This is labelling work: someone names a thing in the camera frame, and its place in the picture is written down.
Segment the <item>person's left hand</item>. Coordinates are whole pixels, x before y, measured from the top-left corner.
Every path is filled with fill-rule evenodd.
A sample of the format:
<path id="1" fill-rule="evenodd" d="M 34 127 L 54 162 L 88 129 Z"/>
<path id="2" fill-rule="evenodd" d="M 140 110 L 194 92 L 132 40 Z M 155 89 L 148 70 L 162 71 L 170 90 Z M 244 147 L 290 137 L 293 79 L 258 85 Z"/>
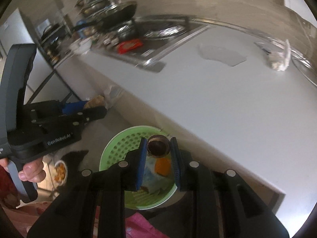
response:
<path id="1" fill-rule="evenodd" d="M 46 178 L 42 159 L 42 157 L 37 158 L 35 161 L 25 164 L 22 171 L 18 173 L 19 179 L 34 183 L 42 182 Z"/>

